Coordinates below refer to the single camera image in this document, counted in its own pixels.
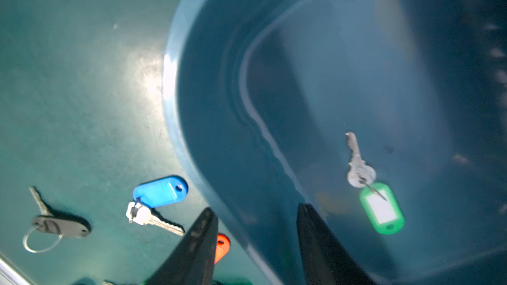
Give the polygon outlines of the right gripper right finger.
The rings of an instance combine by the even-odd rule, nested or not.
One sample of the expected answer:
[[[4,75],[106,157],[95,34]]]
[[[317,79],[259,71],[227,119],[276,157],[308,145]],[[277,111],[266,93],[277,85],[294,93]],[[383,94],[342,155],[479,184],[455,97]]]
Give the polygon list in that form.
[[[298,206],[297,233],[307,284],[374,284],[311,204]]]

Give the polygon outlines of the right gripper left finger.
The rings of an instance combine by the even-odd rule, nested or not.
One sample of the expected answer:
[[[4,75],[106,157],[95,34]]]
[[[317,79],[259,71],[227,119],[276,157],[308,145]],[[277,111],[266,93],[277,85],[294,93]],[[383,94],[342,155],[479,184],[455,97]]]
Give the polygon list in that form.
[[[145,284],[211,284],[215,266],[219,219],[205,208],[169,258]]]

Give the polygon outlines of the key with red tag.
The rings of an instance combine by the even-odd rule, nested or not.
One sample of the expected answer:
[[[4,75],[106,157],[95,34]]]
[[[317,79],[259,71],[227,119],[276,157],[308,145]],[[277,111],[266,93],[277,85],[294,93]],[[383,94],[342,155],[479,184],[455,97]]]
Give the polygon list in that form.
[[[231,241],[225,234],[218,233],[215,251],[215,264],[217,264],[231,249]]]

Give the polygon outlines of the key with green white tag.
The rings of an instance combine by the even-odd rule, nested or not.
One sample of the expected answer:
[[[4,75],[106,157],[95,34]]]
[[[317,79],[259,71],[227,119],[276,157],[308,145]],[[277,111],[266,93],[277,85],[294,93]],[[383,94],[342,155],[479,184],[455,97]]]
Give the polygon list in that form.
[[[376,181],[376,170],[361,156],[356,135],[347,132],[345,136],[351,150],[347,181],[351,186],[361,190],[360,203],[375,231],[382,235],[398,233],[405,226],[405,217],[393,191],[386,184]]]

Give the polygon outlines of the key with blue tag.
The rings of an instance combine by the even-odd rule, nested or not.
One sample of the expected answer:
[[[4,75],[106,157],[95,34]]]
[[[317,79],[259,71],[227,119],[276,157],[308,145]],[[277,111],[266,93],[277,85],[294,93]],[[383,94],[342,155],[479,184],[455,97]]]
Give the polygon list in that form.
[[[183,236],[183,226],[157,215],[160,207],[182,202],[188,193],[188,185],[178,176],[169,176],[142,183],[133,190],[133,200],[128,204],[126,217],[129,223],[140,226],[156,226],[177,236]]]

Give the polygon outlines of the key with black tag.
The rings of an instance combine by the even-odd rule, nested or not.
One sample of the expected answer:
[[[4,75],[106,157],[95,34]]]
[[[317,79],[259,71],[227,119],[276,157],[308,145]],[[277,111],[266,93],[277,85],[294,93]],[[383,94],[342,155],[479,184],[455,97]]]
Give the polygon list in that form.
[[[34,217],[31,228],[23,236],[22,245],[27,252],[33,254],[46,253],[58,246],[63,238],[82,239],[91,234],[92,227],[83,217],[64,212],[54,212],[51,207],[44,202],[37,188],[31,186],[29,187],[29,191],[39,208],[40,214]],[[30,236],[35,231],[43,234],[55,235],[56,239],[54,243],[47,248],[33,249],[29,245],[29,240]]]

